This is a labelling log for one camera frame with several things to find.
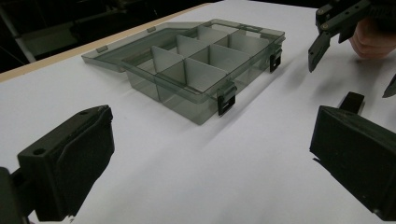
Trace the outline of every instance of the white table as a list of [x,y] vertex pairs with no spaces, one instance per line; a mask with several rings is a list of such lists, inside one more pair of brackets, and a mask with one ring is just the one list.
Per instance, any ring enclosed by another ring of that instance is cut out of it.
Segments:
[[172,21],[212,19],[286,32],[270,85],[256,79],[227,114],[198,126],[77,55],[0,83],[0,165],[15,171],[18,152],[45,133],[110,105],[116,151],[73,223],[383,223],[312,160],[309,145],[318,107],[338,106],[349,91],[365,95],[363,117],[396,132],[396,97],[381,98],[396,54],[364,61],[335,37],[309,73],[313,8],[229,0]]

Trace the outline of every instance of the transparent plastic box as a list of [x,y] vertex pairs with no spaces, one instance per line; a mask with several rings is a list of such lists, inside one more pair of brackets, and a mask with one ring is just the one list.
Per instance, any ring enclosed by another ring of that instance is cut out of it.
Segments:
[[280,64],[285,33],[237,22],[168,22],[82,55],[178,114],[203,124]]

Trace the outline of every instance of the white surface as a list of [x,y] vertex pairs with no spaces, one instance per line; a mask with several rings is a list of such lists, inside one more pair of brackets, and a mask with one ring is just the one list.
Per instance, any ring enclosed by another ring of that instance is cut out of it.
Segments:
[[73,223],[383,223],[312,160],[309,144],[318,107],[349,91],[365,95],[363,117],[396,132],[396,97],[381,98],[396,54],[362,61],[335,37],[310,74],[313,8],[230,0],[173,21],[212,19],[286,32],[269,86],[256,79],[226,115],[197,126],[131,89],[125,74],[76,56],[0,83],[1,166],[13,172],[36,139],[110,105],[116,152]]

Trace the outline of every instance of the human hand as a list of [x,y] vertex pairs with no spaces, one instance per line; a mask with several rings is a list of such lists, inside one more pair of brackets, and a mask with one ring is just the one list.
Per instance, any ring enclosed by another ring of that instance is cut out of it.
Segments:
[[366,59],[384,58],[396,49],[396,34],[380,31],[376,22],[369,18],[358,23],[349,41],[356,53]]

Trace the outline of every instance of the dark background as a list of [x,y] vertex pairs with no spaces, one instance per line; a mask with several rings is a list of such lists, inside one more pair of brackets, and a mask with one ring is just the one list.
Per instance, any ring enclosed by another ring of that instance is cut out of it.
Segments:
[[[113,35],[134,26],[153,21],[180,10],[198,6],[205,0],[0,0],[20,35],[45,30],[58,24],[73,22],[69,29],[77,43],[35,57],[40,60],[94,40]],[[328,1],[266,0],[261,2],[321,7]],[[109,10],[109,16],[81,21]],[[0,20],[0,73],[27,64],[3,20]]]

